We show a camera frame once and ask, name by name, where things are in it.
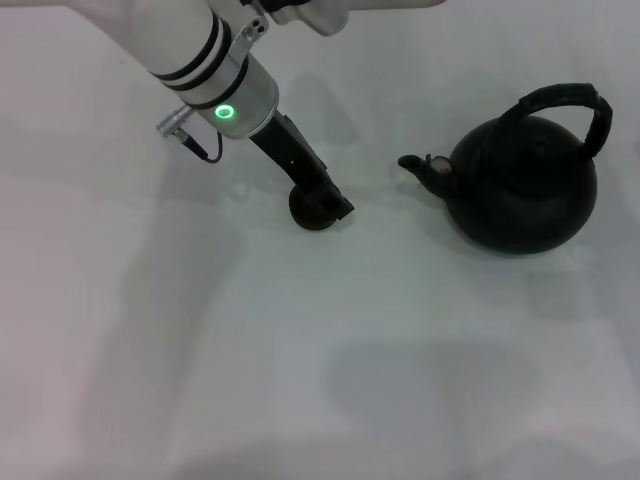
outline black stripe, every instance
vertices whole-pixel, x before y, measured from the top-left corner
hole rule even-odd
[[[213,25],[211,26],[211,34],[209,35],[209,39],[207,40],[207,43],[205,43],[204,47],[202,48],[202,50],[200,50],[200,53],[196,56],[196,58],[194,58],[191,62],[189,62],[189,64],[186,67],[181,68],[177,72],[168,73],[166,75],[159,75],[157,73],[151,72],[151,75],[165,82],[180,80],[182,77],[186,77],[187,75],[192,73],[196,68],[202,65],[202,62],[206,60],[206,58],[211,53],[211,50],[213,50],[213,46],[216,44],[216,40],[218,38],[218,30],[220,28],[220,25],[218,24],[218,16],[213,12],[213,10],[211,10],[211,15],[213,15]]]
[[[166,85],[165,87],[170,88],[175,92],[186,92],[187,90],[193,90],[196,87],[199,87],[204,82],[209,80],[216,70],[220,67],[220,64],[224,60],[224,57],[229,53],[229,48],[231,47],[231,28],[229,24],[222,20],[222,45],[220,46],[220,50],[218,50],[218,54],[216,58],[213,59],[211,65],[205,68],[200,75],[198,75],[193,80],[188,81],[187,83],[183,83],[182,85]]]
[[[306,5],[311,0],[260,0],[260,6],[269,13],[275,13],[284,7]]]
[[[244,62],[242,62],[242,67],[240,68],[240,72],[238,73],[238,76],[233,81],[233,83],[229,86],[229,88],[227,88],[226,92],[224,92],[219,97],[214,98],[210,102],[200,103],[200,104],[187,103],[187,105],[189,105],[194,110],[209,110],[210,108],[220,105],[222,102],[230,98],[231,95],[236,93],[236,90],[238,90],[240,85],[242,85],[244,78],[247,76],[247,70],[249,70],[249,57],[245,58]]]

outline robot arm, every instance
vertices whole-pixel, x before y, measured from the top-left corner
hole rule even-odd
[[[289,206],[322,230],[353,211],[293,122],[278,112],[275,80],[250,53],[277,23],[302,20],[322,35],[347,22],[345,0],[69,0],[184,102],[157,129],[211,160],[182,128],[194,113],[221,135],[251,139],[295,183]]]

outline cable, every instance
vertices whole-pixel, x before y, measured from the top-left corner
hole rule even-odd
[[[218,156],[216,158],[211,159],[209,158],[209,154],[207,153],[207,151],[204,148],[202,148],[202,146],[198,142],[196,142],[191,135],[184,132],[184,130],[182,129],[180,129],[180,131],[184,138],[184,140],[182,140],[182,144],[185,147],[187,147],[189,150],[191,150],[200,160],[210,165],[215,165],[222,159],[222,154],[224,149],[222,144],[222,134],[220,132],[217,132],[218,133]]]
[[[218,134],[218,156],[214,159],[208,158],[208,156],[206,159],[203,159],[210,165],[215,165],[216,163],[218,163],[222,159],[222,153],[224,152],[224,148],[222,145],[222,134],[220,132],[216,133]]]

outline white table surface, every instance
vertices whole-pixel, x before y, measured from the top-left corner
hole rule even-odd
[[[638,18],[450,0],[273,29],[281,110],[357,208],[309,233],[251,142],[209,167],[157,137],[179,101],[99,31],[1,10],[0,477],[637,479]],[[615,109],[595,213],[552,253],[481,251],[396,158],[558,82]]]

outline black kettle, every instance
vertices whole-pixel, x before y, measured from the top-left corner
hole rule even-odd
[[[584,143],[560,125],[530,116],[570,105],[595,112]],[[398,164],[446,201],[471,239],[505,253],[540,253],[565,243],[591,216],[593,158],[607,141],[612,118],[593,85],[555,85],[473,130],[450,159],[408,155]]]

